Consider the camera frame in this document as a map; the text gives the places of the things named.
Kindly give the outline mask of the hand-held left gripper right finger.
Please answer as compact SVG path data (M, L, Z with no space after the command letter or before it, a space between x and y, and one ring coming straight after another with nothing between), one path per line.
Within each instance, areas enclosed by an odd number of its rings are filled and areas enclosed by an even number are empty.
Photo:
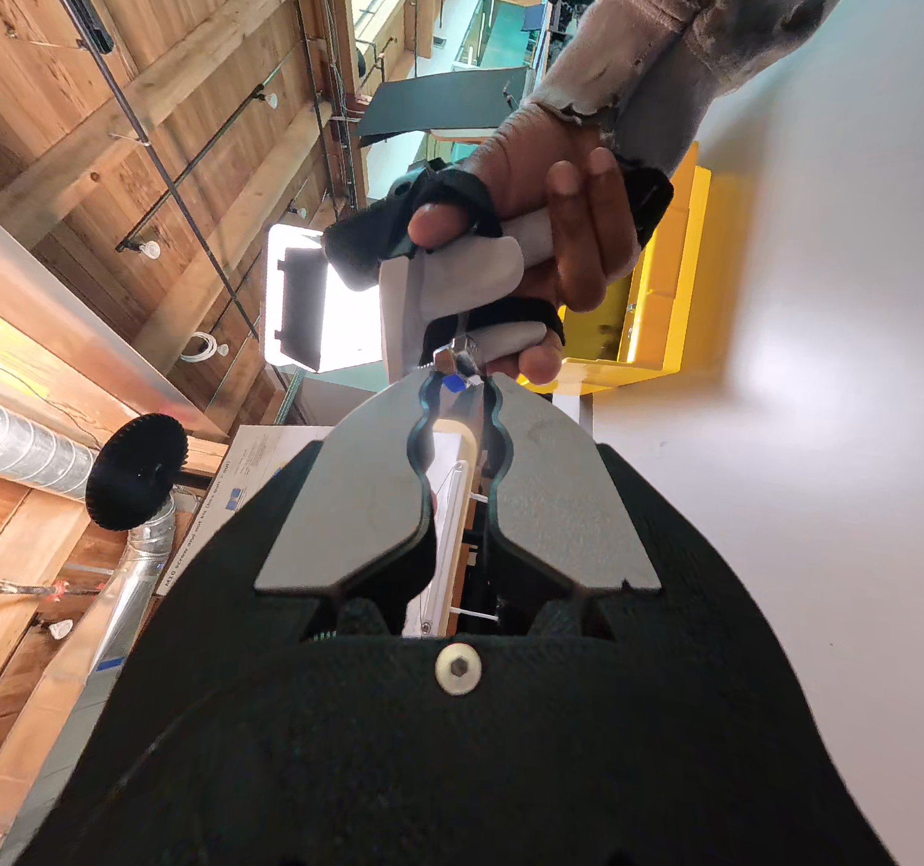
M530 568L518 598L658 593L661 581L590 434L506 375L484 387L490 542Z

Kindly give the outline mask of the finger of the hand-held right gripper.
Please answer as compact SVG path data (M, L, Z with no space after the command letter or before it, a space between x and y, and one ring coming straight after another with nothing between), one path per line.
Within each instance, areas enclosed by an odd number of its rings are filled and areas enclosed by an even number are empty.
M420 365L426 322L422 317L422 258L384 260L378 272L381 341L390 384Z
M444 317L488 305L510 294L525 273L513 236L465 236L419 252L419 321L422 334Z

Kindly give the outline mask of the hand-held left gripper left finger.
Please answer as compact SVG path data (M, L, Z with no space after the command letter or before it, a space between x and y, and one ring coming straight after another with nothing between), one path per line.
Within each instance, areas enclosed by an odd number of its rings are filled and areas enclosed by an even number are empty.
M416 369L327 435L254 588L334 606L362 598L403 618L436 562L433 423L440 375Z

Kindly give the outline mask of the silver hex bolt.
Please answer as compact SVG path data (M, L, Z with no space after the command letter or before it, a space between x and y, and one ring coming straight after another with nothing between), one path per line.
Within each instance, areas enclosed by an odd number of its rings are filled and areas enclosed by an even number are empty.
M483 359L475 340L465 334L455 336L448 344L434 350L433 369L442 376L443 386L452 394L483 384Z

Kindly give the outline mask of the yellow plastic bin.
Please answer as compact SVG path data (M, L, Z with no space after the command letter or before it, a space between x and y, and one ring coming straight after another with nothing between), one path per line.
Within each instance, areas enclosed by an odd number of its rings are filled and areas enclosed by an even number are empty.
M699 264L711 172L694 142L673 177L674 199L630 276L595 311L561 306L566 343L557 379L540 393L598 394L680 371Z

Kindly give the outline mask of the person's right forearm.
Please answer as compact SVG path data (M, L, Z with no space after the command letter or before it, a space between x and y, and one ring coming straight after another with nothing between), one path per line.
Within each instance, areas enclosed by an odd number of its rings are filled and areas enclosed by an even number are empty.
M790 55L840 0L594 0L532 99L672 176L710 105Z

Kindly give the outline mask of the person's right hand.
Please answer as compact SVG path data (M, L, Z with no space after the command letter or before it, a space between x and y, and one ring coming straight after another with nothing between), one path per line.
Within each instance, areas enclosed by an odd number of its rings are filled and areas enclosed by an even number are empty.
M464 163L503 220L547 208L554 260L513 291L586 312L637 262L641 247L624 180L598 127L562 121L528 99Z

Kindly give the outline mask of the LED light panel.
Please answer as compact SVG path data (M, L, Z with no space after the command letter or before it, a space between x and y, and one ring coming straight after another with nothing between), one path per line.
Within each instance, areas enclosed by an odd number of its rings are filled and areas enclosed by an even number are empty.
M348 288L329 263L320 232L270 227L264 286L268 364L321 375L382 359L379 289Z

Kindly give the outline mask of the white document stand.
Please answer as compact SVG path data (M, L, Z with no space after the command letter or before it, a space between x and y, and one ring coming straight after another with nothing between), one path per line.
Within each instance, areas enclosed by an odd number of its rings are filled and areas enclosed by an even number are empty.
M468 508L485 502L474 487L479 444L460 421L439 419L433 425L434 456L427 470L436 502L436 564L431 582L408 604L402 636L444 638L457 617L496 622L493 614L468 611L454 604L456 586L464 582L462 552Z

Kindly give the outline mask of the printed instruction sheet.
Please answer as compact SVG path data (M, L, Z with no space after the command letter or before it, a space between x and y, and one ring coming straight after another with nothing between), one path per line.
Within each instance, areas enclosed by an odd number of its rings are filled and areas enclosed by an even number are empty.
M239 428L156 595L165 597L214 534L305 446L324 440L331 430L330 426L311 425Z

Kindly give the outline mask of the black light flag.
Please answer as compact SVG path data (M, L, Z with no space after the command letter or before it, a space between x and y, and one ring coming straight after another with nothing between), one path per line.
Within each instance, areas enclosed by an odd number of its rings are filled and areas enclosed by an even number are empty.
M357 126L361 147L410 132L491 133L534 80L525 66L476 68L381 84Z

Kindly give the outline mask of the silver ventilation duct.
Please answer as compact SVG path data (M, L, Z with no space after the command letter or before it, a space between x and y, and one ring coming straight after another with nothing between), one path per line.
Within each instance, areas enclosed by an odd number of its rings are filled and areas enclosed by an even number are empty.
M115 479L114 468L95 467L100 457L99 451L1 409L3 479L79 503L100 528L128 532L118 569L91 606L103 609L105 620L91 673L124 664L176 532L174 499L159 481L154 485L154 500L163 502L157 510L133 506L129 481Z

